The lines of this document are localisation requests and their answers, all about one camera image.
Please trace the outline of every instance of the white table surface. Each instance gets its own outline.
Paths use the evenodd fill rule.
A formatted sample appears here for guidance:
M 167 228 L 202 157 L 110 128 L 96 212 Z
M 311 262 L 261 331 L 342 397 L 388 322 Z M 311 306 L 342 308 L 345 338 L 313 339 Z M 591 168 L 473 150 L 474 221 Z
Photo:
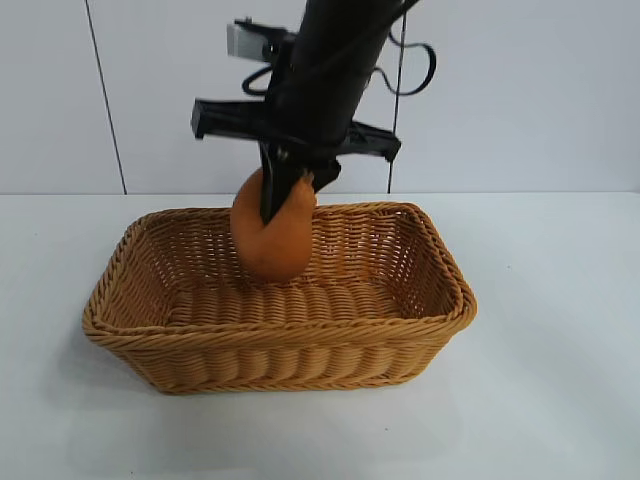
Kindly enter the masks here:
M 480 312 L 414 381 L 156 393 L 83 336 L 125 227 L 228 196 L 0 197 L 7 479 L 640 478 L 640 195 L 327 196 L 429 213 Z

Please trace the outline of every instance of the white wall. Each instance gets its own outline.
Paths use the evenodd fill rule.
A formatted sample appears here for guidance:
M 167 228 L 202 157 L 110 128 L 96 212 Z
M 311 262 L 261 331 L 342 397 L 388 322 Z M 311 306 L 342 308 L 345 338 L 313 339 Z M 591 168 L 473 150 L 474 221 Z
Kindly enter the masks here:
M 226 24 L 252 16 L 256 22 L 297 29 L 304 0 L 92 0 L 116 138 L 130 192 L 235 192 L 255 170 L 257 145 L 220 138 L 194 140 L 189 126 L 195 97 L 246 98 L 242 80 L 259 63 L 227 56 Z M 396 65 L 389 49 L 382 63 Z M 394 99 L 376 79 L 358 116 L 385 128 Z M 384 160 L 349 157 L 328 190 L 382 192 Z
M 0 2 L 0 193 L 119 193 L 84 3 Z
M 258 66 L 226 56 L 228 21 L 295 29 L 304 3 L 89 0 L 131 192 L 238 188 L 257 147 L 195 141 L 193 99 L 243 98 Z M 632 0 L 421 2 L 408 37 L 439 70 L 402 100 L 394 191 L 640 190 L 639 16 Z M 84 2 L 2 2 L 0 62 L 0 193 L 120 192 Z M 407 52 L 405 87 L 424 68 Z M 393 103 L 376 76 L 358 119 L 390 128 Z M 383 160 L 343 165 L 330 191 L 385 191 Z
M 640 3 L 425 0 L 394 191 L 640 190 Z M 425 60 L 407 55 L 405 84 Z

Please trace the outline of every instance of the orange ball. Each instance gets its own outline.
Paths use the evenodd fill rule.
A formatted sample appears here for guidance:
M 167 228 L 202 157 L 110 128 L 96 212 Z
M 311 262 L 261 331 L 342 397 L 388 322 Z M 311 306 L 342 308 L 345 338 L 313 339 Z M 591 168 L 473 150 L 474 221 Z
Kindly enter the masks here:
M 268 282 L 286 282 L 309 264 L 316 195 L 313 176 L 302 177 L 273 219 L 260 216 L 262 169 L 244 183 L 231 208 L 231 236 L 243 267 Z

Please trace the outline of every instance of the basket rim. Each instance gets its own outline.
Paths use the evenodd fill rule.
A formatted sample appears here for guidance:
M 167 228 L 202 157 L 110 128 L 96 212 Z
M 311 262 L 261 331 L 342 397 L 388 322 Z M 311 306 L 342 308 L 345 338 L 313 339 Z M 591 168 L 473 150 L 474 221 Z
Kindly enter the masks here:
M 124 270 L 126 256 L 138 236 L 144 233 L 144 227 L 151 221 L 165 217 L 167 214 L 193 215 L 195 213 L 223 213 L 228 208 L 182 208 L 166 209 L 158 212 L 146 214 L 133 222 L 126 230 L 122 240 L 119 242 L 115 252 L 109 260 L 108 268 L 98 281 L 89 301 L 83 312 L 83 329 L 85 334 L 94 342 L 108 345 L 117 344 L 118 349 L 149 349 L 150 342 L 157 338 L 159 342 L 166 342 L 167 337 L 172 337 L 179 345 L 194 346 L 198 344 L 219 343 L 225 346 L 238 346 L 254 341 L 265 341 L 278 344 L 300 343 L 302 337 L 308 337 L 313 332 L 314 344 L 323 343 L 336 336 L 344 343 L 366 342 L 367 338 L 380 339 L 380 329 L 385 332 L 387 342 L 402 341 L 406 337 L 413 343 L 419 343 L 421 339 L 432 338 L 435 330 L 439 329 L 443 323 L 449 323 L 453 333 L 466 328 L 477 312 L 477 303 L 471 288 L 465 281 L 462 273 L 456 265 L 453 256 L 446 248 L 438 231 L 433 225 L 429 216 L 420 207 L 407 202 L 367 202 L 339 205 L 322 205 L 316 208 L 314 217 L 322 218 L 327 214 L 335 213 L 369 213 L 373 211 L 405 211 L 411 213 L 419 223 L 422 235 L 432 243 L 438 252 L 436 258 L 439 266 L 443 268 L 443 273 L 448 274 L 447 283 L 455 288 L 455 306 L 447 314 L 438 316 L 427 316 L 422 318 L 370 318 L 370 319 L 349 319 L 335 320 L 329 322 L 306 322 L 306 321 L 265 321 L 260 323 L 237 323 L 237 324 L 212 324 L 212 325 L 189 325 L 178 327 L 147 326 L 147 327 L 114 327 L 103 322 L 101 319 L 102 310 L 108 305 L 110 292 L 116 288 L 119 278 Z

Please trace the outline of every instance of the basket bottom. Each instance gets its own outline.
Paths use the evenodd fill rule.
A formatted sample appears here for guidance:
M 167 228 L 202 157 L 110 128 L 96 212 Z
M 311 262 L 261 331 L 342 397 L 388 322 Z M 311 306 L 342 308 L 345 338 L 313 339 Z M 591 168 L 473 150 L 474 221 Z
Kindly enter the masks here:
M 164 326 L 400 316 L 393 295 L 380 283 L 202 285 L 177 291 Z

